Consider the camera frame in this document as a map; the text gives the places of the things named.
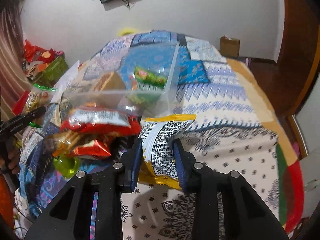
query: silver screw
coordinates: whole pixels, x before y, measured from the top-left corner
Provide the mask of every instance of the silver screw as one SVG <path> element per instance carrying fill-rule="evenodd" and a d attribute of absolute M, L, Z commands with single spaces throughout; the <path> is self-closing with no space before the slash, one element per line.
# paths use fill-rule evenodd
<path fill-rule="evenodd" d="M 193 166 L 198 170 L 203 168 L 203 164 L 202 163 L 195 163 L 195 164 L 193 164 Z"/>
<path fill-rule="evenodd" d="M 122 168 L 122 163 L 115 163 L 115 164 L 113 164 L 113 167 L 115 168 L 115 169 L 121 169 Z"/>
<path fill-rule="evenodd" d="M 76 176 L 80 179 L 80 178 L 85 176 L 85 172 L 84 171 L 78 171 Z"/>
<path fill-rule="evenodd" d="M 237 171 L 231 171 L 230 174 L 231 174 L 231 176 L 234 177 L 234 178 L 239 178 L 239 176 L 240 176 L 240 173 L 237 172 Z"/>

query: pink curtain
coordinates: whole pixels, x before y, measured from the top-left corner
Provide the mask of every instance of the pink curtain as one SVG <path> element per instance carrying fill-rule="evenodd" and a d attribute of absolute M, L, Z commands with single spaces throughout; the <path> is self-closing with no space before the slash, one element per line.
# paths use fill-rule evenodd
<path fill-rule="evenodd" d="M 1 119 L 12 117 L 12 108 L 24 91 L 32 84 L 22 71 L 23 33 L 20 21 L 19 0 L 7 1 L 0 13 L 0 87 Z"/>

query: cardboard box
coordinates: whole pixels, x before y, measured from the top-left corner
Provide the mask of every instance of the cardboard box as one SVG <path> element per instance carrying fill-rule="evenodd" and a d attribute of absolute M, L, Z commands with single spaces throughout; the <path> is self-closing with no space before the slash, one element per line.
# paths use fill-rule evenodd
<path fill-rule="evenodd" d="M 239 57 L 240 40 L 223 36 L 220 38 L 220 53 L 225 57 Z"/>

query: patchwork bedspread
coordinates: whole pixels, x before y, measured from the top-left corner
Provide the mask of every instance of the patchwork bedspread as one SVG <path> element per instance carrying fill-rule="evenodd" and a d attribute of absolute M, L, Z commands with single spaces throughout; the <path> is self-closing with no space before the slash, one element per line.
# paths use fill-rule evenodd
<path fill-rule="evenodd" d="M 131 48 L 161 42 L 180 44 L 177 64 L 181 72 L 174 113 L 197 114 L 195 122 L 181 137 L 185 150 L 218 172 L 239 171 L 290 232 L 301 217 L 301 201 L 303 204 L 299 163 L 272 106 L 243 64 L 225 59 L 207 41 L 166 31 L 120 37 L 110 41 L 95 57 L 103 57 L 110 68 L 121 74 L 122 59 Z M 167 55 L 153 51 L 145 57 L 154 64 L 165 61 Z M 29 215 L 34 217 L 67 182 L 54 170 L 43 138 L 58 132 L 57 117 L 61 121 L 71 107 L 66 101 L 50 105 L 44 129 L 29 127 L 23 135 L 20 194 L 28 200 Z M 118 154 L 125 152 L 130 144 L 126 138 L 121 140 Z M 94 173 L 111 163 L 112 160 L 84 160 L 81 170 Z M 295 185 L 288 178 L 294 179 Z M 160 185 L 138 184 L 134 193 L 121 196 L 124 238 L 190 239 L 194 201 L 194 194 L 185 195 Z M 223 239 L 221 201 L 220 197 L 220 238 Z"/>

